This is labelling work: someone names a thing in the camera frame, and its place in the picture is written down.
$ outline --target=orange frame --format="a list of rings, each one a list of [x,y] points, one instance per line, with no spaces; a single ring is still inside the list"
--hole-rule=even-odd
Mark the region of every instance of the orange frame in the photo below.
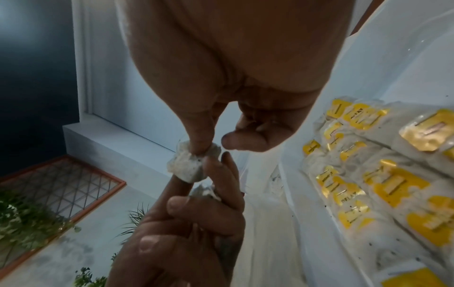
[[[110,197],[112,197],[114,194],[116,194],[118,191],[120,191],[123,187],[125,187],[126,185],[126,181],[124,180],[121,180],[111,174],[108,174],[106,173],[105,171],[102,171],[94,166],[91,166],[83,161],[80,161],[70,155],[64,155],[64,156],[61,156],[61,157],[57,157],[57,158],[54,158],[54,159],[51,159],[49,161],[46,161],[44,163],[41,163],[41,164],[37,164],[37,165],[33,165],[33,166],[30,166],[24,170],[21,170],[19,172],[16,172],[16,173],[13,173],[13,174],[9,174],[7,176],[4,176],[2,178],[0,178],[0,183],[1,182],[4,182],[6,180],[9,180],[9,179],[12,179],[14,177],[17,177],[21,174],[24,174],[24,173],[27,173],[27,172],[30,172],[32,170],[35,170],[37,168],[40,168],[42,166],[45,166],[45,165],[49,165],[49,164],[53,164],[55,162],[58,162],[60,160],[63,160],[63,159],[70,159],[74,162],[77,162],[78,164],[84,166],[85,168],[88,168],[90,169],[91,171],[94,171],[96,173],[99,173],[99,174],[102,174],[102,175],[105,175],[106,177],[109,177],[110,179],[112,180],[115,180],[118,182],[118,185],[115,186],[112,190],[110,190],[108,193],[102,195],[99,199],[97,199],[96,201],[94,201],[93,203],[91,203],[86,209],[80,211],[76,216],[74,216],[73,218],[70,219],[70,222],[72,223],[78,223],[81,219],[83,219],[85,216],[87,216],[90,212],[92,212],[93,210],[95,210],[99,205],[101,205],[103,202],[105,202],[106,200],[108,200]],[[3,278],[5,278],[8,274],[10,274],[12,271],[14,271],[17,267],[19,267],[22,263],[24,263],[27,259],[29,259],[30,257],[32,257],[33,255],[37,254],[38,252],[40,252],[43,248],[47,247],[50,243],[52,243],[55,239],[59,238],[60,236],[62,236],[65,232],[67,231],[66,230],[63,230],[60,234],[57,234],[55,236],[52,236],[51,238],[49,238],[49,243],[46,245],[46,246],[43,246],[43,247],[40,247],[40,248],[37,248],[35,250],[31,250],[31,251],[28,251],[28,252],[25,252],[24,254],[22,254],[19,258],[17,258],[16,260],[14,260],[14,262],[12,262],[10,265],[0,269],[0,280],[2,280]]]

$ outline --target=metal grid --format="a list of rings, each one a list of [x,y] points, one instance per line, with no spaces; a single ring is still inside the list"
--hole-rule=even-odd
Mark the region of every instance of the metal grid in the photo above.
[[[77,221],[125,182],[71,157],[64,157],[0,182],[56,215]],[[0,272],[27,250],[0,243]]]

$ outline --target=white floor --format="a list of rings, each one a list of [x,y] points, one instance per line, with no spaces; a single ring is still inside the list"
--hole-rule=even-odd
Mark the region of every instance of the white floor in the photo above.
[[[121,248],[124,238],[117,235],[128,223],[128,211],[155,201],[126,186],[80,221],[79,233],[68,231],[4,278],[0,287],[71,287],[82,267],[90,267],[93,277],[106,276],[111,256]]]

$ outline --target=hand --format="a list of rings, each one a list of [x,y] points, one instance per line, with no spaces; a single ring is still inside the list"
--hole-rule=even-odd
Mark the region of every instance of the hand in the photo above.
[[[221,162],[206,157],[203,168],[222,203],[187,196],[192,184],[172,176],[115,258],[106,287],[230,285],[243,242],[244,201],[230,154]]]
[[[324,84],[354,0],[117,0],[139,72],[181,119],[191,152],[211,144],[229,102],[227,149],[266,151],[297,131]]]

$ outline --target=dark blue wall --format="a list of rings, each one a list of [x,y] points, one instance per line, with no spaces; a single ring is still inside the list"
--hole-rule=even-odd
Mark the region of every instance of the dark blue wall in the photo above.
[[[78,120],[71,0],[0,0],[0,176],[65,154]]]

